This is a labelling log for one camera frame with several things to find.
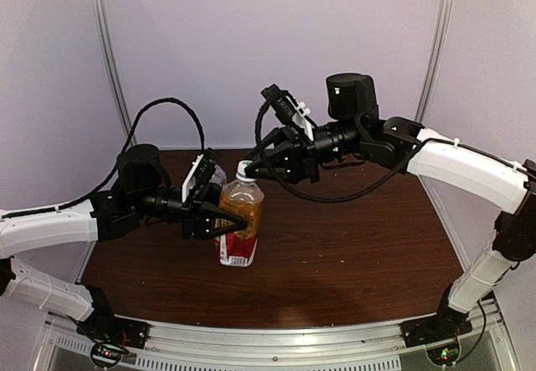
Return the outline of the clear plastic water bottle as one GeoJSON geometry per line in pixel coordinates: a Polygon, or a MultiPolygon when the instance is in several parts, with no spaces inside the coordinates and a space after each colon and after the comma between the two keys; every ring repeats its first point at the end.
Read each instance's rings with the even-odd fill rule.
{"type": "Polygon", "coordinates": [[[223,187],[227,183],[227,174],[220,165],[214,166],[214,172],[211,176],[210,182],[220,187],[223,187]]]}

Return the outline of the amber tea bottle red label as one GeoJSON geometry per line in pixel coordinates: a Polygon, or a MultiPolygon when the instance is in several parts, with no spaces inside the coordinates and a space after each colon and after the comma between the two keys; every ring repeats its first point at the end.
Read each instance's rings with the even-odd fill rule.
{"type": "Polygon", "coordinates": [[[241,160],[234,180],[226,183],[220,194],[219,208],[230,215],[216,220],[218,229],[224,231],[216,239],[221,265],[245,268],[255,258],[265,195],[256,179],[246,174],[251,163],[241,160]]]}

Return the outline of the white tea bottle cap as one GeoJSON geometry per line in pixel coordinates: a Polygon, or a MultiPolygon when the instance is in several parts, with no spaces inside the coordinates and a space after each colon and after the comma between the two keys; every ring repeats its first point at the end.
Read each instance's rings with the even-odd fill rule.
{"type": "Polygon", "coordinates": [[[241,160],[239,161],[237,165],[236,170],[236,178],[245,182],[249,182],[251,178],[249,178],[246,174],[246,168],[252,163],[250,160],[241,160]]]}

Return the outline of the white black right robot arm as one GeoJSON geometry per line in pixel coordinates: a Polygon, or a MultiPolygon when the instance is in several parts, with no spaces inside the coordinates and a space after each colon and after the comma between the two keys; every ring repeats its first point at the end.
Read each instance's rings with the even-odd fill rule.
{"type": "Polygon", "coordinates": [[[330,122],[318,126],[308,108],[277,85],[262,91],[262,112],[273,109],[281,126],[267,134],[255,122],[255,148],[245,172],[296,193],[302,180],[316,182],[326,165],[355,156],[387,169],[435,179],[496,205],[494,235],[460,278],[446,288],[429,329],[448,338],[469,311],[516,265],[535,253],[535,164],[496,157],[442,136],[404,117],[379,116],[374,80],[341,73],[326,80],[330,122]]]}

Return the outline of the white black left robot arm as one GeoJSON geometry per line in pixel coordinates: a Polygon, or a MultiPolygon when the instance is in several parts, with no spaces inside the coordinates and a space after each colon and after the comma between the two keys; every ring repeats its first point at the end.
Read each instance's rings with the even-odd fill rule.
{"type": "Polygon", "coordinates": [[[198,156],[182,188],[172,186],[160,152],[141,144],[118,155],[111,189],[75,203],[1,213],[1,295],[70,317],[103,341],[120,334],[103,290],[62,281],[21,261],[19,253],[74,242],[120,239],[151,222],[181,224],[186,239],[210,240],[246,229],[219,207],[213,154],[198,156]]]}

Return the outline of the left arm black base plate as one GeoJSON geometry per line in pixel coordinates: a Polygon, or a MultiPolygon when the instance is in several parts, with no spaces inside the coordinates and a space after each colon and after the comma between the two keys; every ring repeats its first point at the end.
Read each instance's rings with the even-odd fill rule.
{"type": "Polygon", "coordinates": [[[149,324],[93,312],[86,320],[76,321],[77,332],[99,343],[111,343],[120,348],[145,348],[149,324]]]}

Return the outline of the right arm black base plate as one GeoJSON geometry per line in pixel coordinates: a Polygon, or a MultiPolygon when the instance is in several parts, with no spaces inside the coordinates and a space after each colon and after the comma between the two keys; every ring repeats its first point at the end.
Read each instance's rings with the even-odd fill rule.
{"type": "Polygon", "coordinates": [[[441,341],[453,341],[461,334],[473,330],[468,319],[461,321],[452,317],[432,315],[404,321],[400,324],[402,337],[407,348],[430,345],[441,341]]]}

